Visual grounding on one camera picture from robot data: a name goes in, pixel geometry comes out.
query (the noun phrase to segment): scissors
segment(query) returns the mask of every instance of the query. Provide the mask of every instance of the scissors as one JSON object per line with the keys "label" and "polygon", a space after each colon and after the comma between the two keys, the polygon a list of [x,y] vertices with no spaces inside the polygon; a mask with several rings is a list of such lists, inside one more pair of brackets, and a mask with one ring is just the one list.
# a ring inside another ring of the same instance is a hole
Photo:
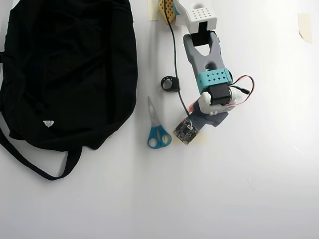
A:
{"label": "scissors", "polygon": [[148,139],[148,146],[152,149],[167,147],[171,143],[171,136],[160,124],[150,97],[148,97],[148,102],[152,120],[152,128]]}

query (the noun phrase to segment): black cable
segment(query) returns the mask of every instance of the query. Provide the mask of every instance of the black cable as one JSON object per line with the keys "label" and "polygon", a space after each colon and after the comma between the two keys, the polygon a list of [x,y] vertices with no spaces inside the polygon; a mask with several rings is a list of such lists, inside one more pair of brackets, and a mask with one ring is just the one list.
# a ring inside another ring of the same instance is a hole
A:
{"label": "black cable", "polygon": [[[166,0],[164,0],[164,13],[165,13],[165,17],[166,17],[166,20],[167,20],[167,22],[168,22],[168,25],[169,25],[171,34],[172,34],[172,36],[173,36],[173,43],[174,43],[174,67],[175,67],[175,75],[176,75],[176,78],[177,78],[177,80],[178,80],[177,63],[176,63],[176,58],[177,58],[177,56],[176,56],[175,34],[174,34],[173,28],[172,28],[172,26],[171,26],[171,24],[170,24],[169,18],[168,18],[168,16],[167,16],[167,12],[166,12]],[[180,99],[181,104],[182,104],[183,107],[184,107],[184,110],[185,110],[187,116],[188,116],[189,119],[190,119],[190,113],[188,112],[188,110],[187,110],[187,108],[186,108],[186,106],[185,106],[185,103],[184,103],[184,101],[183,101],[183,99],[182,99],[182,97],[181,97],[181,94],[180,94],[180,87],[178,88],[178,96],[179,96],[179,99]]]}

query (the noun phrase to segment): wire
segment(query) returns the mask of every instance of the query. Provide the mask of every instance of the wire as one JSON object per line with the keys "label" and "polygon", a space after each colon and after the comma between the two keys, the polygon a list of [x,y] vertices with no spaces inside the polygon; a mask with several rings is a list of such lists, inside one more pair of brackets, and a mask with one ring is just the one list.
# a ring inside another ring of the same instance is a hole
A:
{"label": "wire", "polygon": [[[167,12],[166,12],[166,0],[164,0],[164,13],[165,13],[165,17],[166,17],[166,20],[167,20],[167,22],[168,22],[168,25],[169,25],[171,34],[172,34],[172,36],[173,36],[173,44],[174,44],[174,68],[175,68],[175,76],[176,76],[176,78],[178,78],[177,63],[176,63],[176,58],[177,58],[177,56],[176,56],[175,34],[174,34],[173,28],[172,28],[172,26],[171,26],[171,24],[170,24],[169,18],[168,18],[168,16],[167,16]],[[188,116],[188,118],[189,118],[189,121],[190,121],[190,123],[191,123],[191,125],[192,125],[192,121],[191,121],[191,119],[190,119],[190,113],[188,112],[188,110],[187,110],[187,108],[186,108],[186,106],[185,106],[185,103],[184,103],[184,101],[183,101],[183,99],[182,99],[182,97],[181,97],[180,89],[179,89],[179,91],[178,91],[178,96],[179,96],[180,102],[181,102],[181,104],[183,105],[183,108],[184,108],[184,110],[185,110],[185,112],[186,112],[186,114],[187,114],[187,116]]]}
{"label": "wire", "polygon": [[247,76],[247,75],[241,76],[233,84],[229,85],[229,87],[234,87],[234,88],[238,89],[239,87],[235,86],[235,84],[237,84],[238,82],[240,82],[242,79],[245,79],[245,78],[249,78],[251,80],[252,84],[253,84],[251,91],[247,95],[247,98],[243,102],[238,103],[238,104],[225,104],[225,105],[227,105],[227,106],[239,106],[239,105],[242,105],[243,103],[245,103],[246,101],[248,101],[248,99],[251,97],[251,95],[252,95],[252,93],[254,92],[254,89],[255,89],[255,81],[254,81],[254,79],[251,76]]}

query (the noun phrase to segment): electronic component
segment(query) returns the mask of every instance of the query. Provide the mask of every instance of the electronic component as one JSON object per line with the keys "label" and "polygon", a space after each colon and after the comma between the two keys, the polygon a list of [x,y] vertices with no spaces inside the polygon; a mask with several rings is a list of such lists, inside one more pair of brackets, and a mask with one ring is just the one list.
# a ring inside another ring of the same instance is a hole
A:
{"label": "electronic component", "polygon": [[174,134],[184,144],[188,145],[199,134],[199,131],[192,126],[191,122],[184,119],[184,121],[177,126]]}
{"label": "electronic component", "polygon": [[169,22],[171,23],[176,16],[175,12],[173,10],[173,0],[161,0],[159,2],[159,12],[161,13],[166,24],[168,24],[167,18],[168,18]]}

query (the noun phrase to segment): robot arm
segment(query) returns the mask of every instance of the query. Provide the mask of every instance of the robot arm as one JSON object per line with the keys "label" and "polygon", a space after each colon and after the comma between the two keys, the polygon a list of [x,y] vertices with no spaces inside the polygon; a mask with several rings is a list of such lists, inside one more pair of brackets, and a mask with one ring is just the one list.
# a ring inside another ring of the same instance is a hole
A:
{"label": "robot arm", "polygon": [[[237,92],[230,88],[232,76],[221,57],[219,39],[215,32],[217,17],[206,0],[173,0],[176,25],[186,25],[190,34],[184,36],[184,46],[197,81],[200,98],[195,102],[198,114],[214,116],[234,108]],[[208,56],[201,55],[196,46],[210,47]]]}

